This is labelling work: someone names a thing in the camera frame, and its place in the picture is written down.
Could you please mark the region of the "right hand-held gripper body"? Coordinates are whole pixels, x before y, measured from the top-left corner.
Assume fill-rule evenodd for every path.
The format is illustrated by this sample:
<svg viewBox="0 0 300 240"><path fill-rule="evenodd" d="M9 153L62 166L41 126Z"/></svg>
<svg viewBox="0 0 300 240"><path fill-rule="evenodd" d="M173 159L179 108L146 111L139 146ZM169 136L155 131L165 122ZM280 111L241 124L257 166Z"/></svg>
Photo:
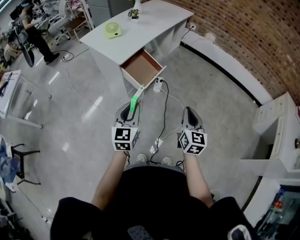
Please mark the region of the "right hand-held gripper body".
<svg viewBox="0 0 300 240"><path fill-rule="evenodd" d="M178 133L178 148L185 154L199 156L207 147L207 142L202 118L191 107L185 107Z"/></svg>

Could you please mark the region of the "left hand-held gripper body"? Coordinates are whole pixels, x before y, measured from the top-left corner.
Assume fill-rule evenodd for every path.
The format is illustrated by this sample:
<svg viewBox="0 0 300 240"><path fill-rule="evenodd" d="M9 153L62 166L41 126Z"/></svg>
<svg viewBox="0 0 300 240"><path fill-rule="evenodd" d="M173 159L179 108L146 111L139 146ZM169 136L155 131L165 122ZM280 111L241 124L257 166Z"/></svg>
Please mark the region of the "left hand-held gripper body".
<svg viewBox="0 0 300 240"><path fill-rule="evenodd" d="M117 112L112 124L112 144L116 151L132 151L139 138L140 106L130 111L131 103L124 104Z"/></svg>

